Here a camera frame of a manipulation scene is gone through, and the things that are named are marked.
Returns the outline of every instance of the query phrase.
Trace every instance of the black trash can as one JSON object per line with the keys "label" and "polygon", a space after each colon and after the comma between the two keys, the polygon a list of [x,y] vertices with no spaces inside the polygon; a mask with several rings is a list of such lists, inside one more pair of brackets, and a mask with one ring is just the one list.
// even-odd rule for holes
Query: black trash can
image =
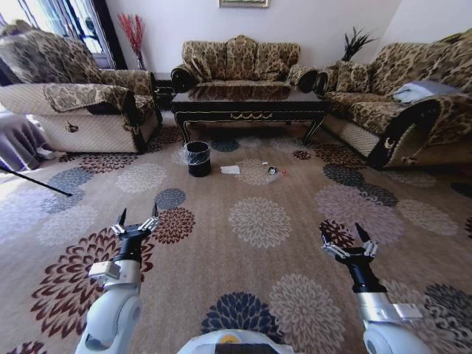
{"label": "black trash can", "polygon": [[185,145],[184,149],[190,175],[204,177],[211,172],[209,146],[206,142],[189,142]]}

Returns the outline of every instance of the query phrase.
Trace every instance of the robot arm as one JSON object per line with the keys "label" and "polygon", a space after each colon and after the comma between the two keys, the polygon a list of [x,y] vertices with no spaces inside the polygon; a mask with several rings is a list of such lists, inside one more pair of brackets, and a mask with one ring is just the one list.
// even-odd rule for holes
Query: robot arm
{"label": "robot arm", "polygon": [[141,242],[159,223],[157,206],[141,225],[124,226],[126,209],[111,228],[122,241],[113,261],[95,263],[88,275],[106,292],[91,306],[75,354],[124,354],[141,318]]}
{"label": "robot arm", "polygon": [[366,330],[364,344],[370,354],[429,354],[428,347],[403,323],[419,319],[421,312],[413,304],[392,304],[385,287],[373,274],[370,263],[378,245],[371,241],[357,223],[362,247],[341,248],[331,242],[326,230],[321,229],[323,247],[329,255],[346,265],[353,278],[353,291],[358,298],[359,310]]}

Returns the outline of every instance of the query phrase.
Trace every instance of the glass tabletop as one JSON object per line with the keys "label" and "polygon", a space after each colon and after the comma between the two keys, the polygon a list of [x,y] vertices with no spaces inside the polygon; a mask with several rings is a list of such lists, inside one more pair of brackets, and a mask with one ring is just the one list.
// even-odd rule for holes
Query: glass tabletop
{"label": "glass tabletop", "polygon": [[317,94],[301,92],[295,86],[196,86],[177,94],[173,103],[233,102],[319,102]]}

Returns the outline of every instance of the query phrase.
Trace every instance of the black coffee table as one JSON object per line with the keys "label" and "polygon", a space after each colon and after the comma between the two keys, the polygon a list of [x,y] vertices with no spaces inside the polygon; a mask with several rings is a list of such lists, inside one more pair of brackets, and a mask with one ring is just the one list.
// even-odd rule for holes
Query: black coffee table
{"label": "black coffee table", "polygon": [[292,86],[197,86],[172,101],[184,142],[189,122],[311,122],[306,144],[323,123],[328,102]]}

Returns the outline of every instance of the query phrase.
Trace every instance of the floral carpet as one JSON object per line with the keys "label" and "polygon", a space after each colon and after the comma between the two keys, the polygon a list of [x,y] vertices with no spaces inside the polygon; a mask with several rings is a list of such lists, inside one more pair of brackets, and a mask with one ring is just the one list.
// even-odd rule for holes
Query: floral carpet
{"label": "floral carpet", "polygon": [[[0,353],[73,353],[103,292],[90,265],[111,259],[109,226],[160,211],[142,244],[143,317],[129,353],[176,353],[222,328],[256,330],[298,353],[365,353],[347,269],[320,249],[359,223],[379,242],[372,267],[433,353],[472,353],[472,182],[451,168],[377,171],[330,134],[305,125],[194,125],[212,173],[194,178],[167,117],[149,152],[72,154],[28,176],[67,198],[0,178]],[[281,173],[267,174],[268,162]],[[238,164],[240,175],[219,167]]]}

